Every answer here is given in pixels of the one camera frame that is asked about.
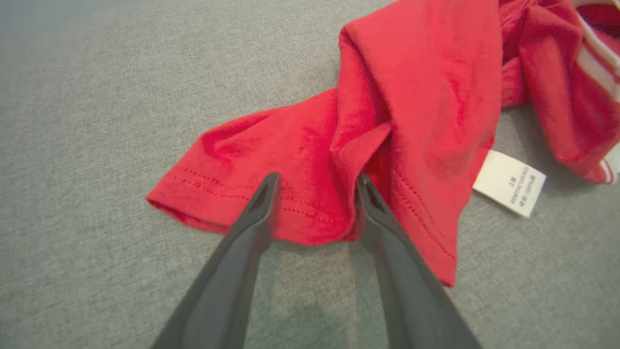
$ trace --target stitching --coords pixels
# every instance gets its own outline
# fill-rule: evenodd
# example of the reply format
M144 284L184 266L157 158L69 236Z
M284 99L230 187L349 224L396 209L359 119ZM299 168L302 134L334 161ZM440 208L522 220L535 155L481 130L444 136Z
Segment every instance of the stitching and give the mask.
M237 189L237 188L255 189L256 188L255 186L230 186L230 185L227 185L227 184L224 184L224 183L218 181L215 178L207 177L207 176L204 176L204 175L202 175L200 173L194 172L194 171L192 171L192 170L190 170L190 169L188 169L186 167L179 167L179 168L181 170L185 171L185 172L189 172L189 173L193 174L194 176L201 177L203 179L206 179L208 181L211 181L211 182L217 184L218 186L222 186L222 187L225 187L225 188L229 188L229 189Z
M209 189L201 186L200 184L198 184L196 182L192 182L192 181L189 181L187 179L176 177L173 174L170 174L170 177L176 179L177 181L183 182L183 183L185 183L187 185L195 186L196 188L202 189L202 190L204 190L204 191L206 191L206 192L208 192L208 193L210 193L212 195L221 196L221 197L227 197L227 198L231 198L231 199L243 199L245 201L250 201L250 198L247 197L247 196L220 194L220 193L216 193L216 192L214 192L212 190L209 190ZM280 206L279 208L281 210L283 210L283 211L289 211L289 212L305 215L305 216L310 217L310 218L312 218L314 220L318 220L319 222L341 222L341 221L344 221L343 219L334 220L334 219L321 218L321 217L314 216L314 215L312 215L310 213L307 213L307 212L303 212L303 211L299 211L299 210L295 210L295 209L289 209L289 208L285 208L285 207L282 207L282 206Z
M318 220L320 222L341 222L341 221L343 221L343 219L334 220L334 219L316 217L315 215L311 215L311 214L309 214L307 212L302 212L302 211L298 211L298 210L295 210L295 209L287 209L287 208L282 207L282 206L280 207L280 209L283 210L283 211L288 211L288 212L293 212L293 213L297 213L297 214L306 215L306 216L308 216L308 217L310 217L310 218L312 218L314 220Z
M207 177L207 176L204 176L204 175L202 175L200 173L194 172L194 171L192 171L192 170L190 170L190 169L188 169L186 167L179 167L179 168L181 170L185 171L185 172L188 172L188 173L191 173L194 176L206 179L206 180L212 182L213 184L216 184L218 186L222 186L224 188L228 188L228 189L239 189L239 188L256 189L256 186L248 186L248 185L245 185L245 186L230 186L230 185L227 185L227 184L224 184L224 183L218 181L215 178ZM319 211L321 211L321 212L323 212L325 214L329 214L329 215L340 214L339 212L336 212L336 211L331 211L331 210L323 209L323 208L317 206L315 203L313 203L311 201L307 201L307 200L297 200L297 199L295 199L293 197L289 197L289 196L281 196L280 200L293 201L293 202L297 202L297 203L300 203L300 204L303 204L303 205L307 205L307 206L310 206L310 207L312 207L314 209L317 209L317 210L319 210Z
M336 212L336 211L331 211L331 210L323 209L323 208L315 205L312 201L297 200L297 199L295 199L293 197L288 197L288 196L281 196L280 200L293 201L293 202L298 202L300 204L308 205L308 206L310 206L310 207L312 207L314 209L317 209L317 210L319 210L319 211L321 211L321 212L323 212L325 214L330 214L330 215L332 215L332 214L340 214L339 212Z
M405 187L407 187L407 189L409 189L410 192L412 192L415 197L418 198L418 200L420 201L420 204L422 205L422 208L424 209L424 212L426 213L426 215L428 216L428 218L430 218L430 222L431 225L433 226L433 228L435 228L435 230L437 230L437 232L442 236L445 237L443 235L443 233L437 229L437 223L435 222L435 220L433 219L433 216L428 212L428 208L426 207L426 205L424 204L424 201L422 200L422 198L420 197L420 195L418 195L418 193L413 189L413 187L405 180L405 178L403 178L403 176L396 170L394 170L394 174L398 177L398 180L401 182L401 184L404 184Z
M175 176L175 175L173 175L173 174L171 174L171 175L170 175L170 177L172 177L172 178L174 178L174 179L176 179L176 180L179 180L179 181L181 181L181 182L183 182L183 183L187 183L187 184L189 184L189 185L191 185L191 186L195 186L196 188L198 188L198 189L202 189L202 190L204 190L204 191L206 191L206 192L208 192L208 193L210 193L210 194L213 194L213 195L217 195L217 196L221 196L221 197L228 197L228 198L233 198L233 199L243 199L243 200L246 200L246 201L250 201L250 198L249 198L249 197L247 197L247 196L242 196L242 195L225 195L225 194L220 194L220 193L216 193L216 192L214 192L214 191L212 191L212 190L209 190L209 189L207 189L207 188L205 188L205 187L201 186L200 184L198 184L198 183L196 183L196 182L192 182L192 181L188 181L187 179L183 179L183 178L176 177L176 176Z
M418 220L420 221L420 223L422 223L422 226L424 227L424 229L427 232L427 235L439 246L439 248L444 251L444 253L446 253L448 256L452 257L452 259L456 260L456 257L454 257L452 255L452 253L448 252L443 245L433 236L433 234L431 233L431 231L428 229L428 227L426 226L426 224L424 224L424 221L422 220L422 218L415 212L414 208L411 205L408 205L407 199L405 197L403 197L400 194L400 197L403 198L403 200L405 201L405 207L408 208L409 210L411 210L411 212L418 218Z

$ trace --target white stripe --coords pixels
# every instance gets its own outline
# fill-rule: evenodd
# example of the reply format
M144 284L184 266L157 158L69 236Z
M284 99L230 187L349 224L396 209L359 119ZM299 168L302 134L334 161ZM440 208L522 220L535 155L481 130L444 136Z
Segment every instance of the white stripe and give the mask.
M579 49L577 65L607 91L616 102L620 103L620 85L615 82L614 76L601 63L598 63L584 46Z
M618 2L618 0L573 0L572 2L575 7L585 4L608 3L615 5L616 8L620 10L620 2ZM594 30L590 28L581 16L579 16L579 19L583 25L584 40L590 44L598 56L607 62L614 71L613 73L609 72L584 46L579 50L577 65L607 91L616 102L620 102L620 85L614 80L614 76L620 76L620 57L596 36ZM616 146L605 155L599 165L605 172L606 182L616 182L618 175L620 175L620 143L616 144Z
M579 16L579 21L583 26L583 39L592 46L599 57L613 67L613 73L620 76L620 57L598 38L582 16Z
M602 159L601 162L598 163L599 166L601 166L601 169L603 169L603 172L605 172L605 183L611 183L614 179L614 176L611 174L611 172L609 172L609 168L607 167L607 164L605 164L605 159Z
M620 175L620 143L616 144L604 158L611 168L611 182L615 182Z

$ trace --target care label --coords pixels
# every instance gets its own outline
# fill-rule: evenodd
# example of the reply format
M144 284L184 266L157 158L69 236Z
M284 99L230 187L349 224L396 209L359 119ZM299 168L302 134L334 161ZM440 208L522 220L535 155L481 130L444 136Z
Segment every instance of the care label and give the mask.
M476 178L474 189L511 211L529 217L543 190L545 176L542 172L490 150Z

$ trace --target gray carpet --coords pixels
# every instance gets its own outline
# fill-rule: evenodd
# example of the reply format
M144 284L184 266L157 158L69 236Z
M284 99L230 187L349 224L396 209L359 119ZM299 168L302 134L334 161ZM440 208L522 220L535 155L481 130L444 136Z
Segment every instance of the gray carpet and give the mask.
M336 85L338 33L387 0L0 4L0 347L145 348L220 236L144 195L204 130ZM555 163L531 108L501 152L532 219L474 194L450 293L487 348L620 347L620 184ZM386 348L358 244L267 252L247 348Z

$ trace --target red t-shirt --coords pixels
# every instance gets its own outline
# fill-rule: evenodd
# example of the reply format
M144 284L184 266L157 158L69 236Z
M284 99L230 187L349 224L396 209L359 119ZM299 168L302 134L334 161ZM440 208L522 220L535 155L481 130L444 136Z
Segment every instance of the red t-shirt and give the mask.
M618 51L599 54L596 39L616 42L566 0L394 2L342 29L336 88L207 131L148 200L223 233L279 172L275 237L322 245L358 238L364 171L452 285L459 215L502 106L532 101L559 161L597 183L615 179L618 66L605 62Z

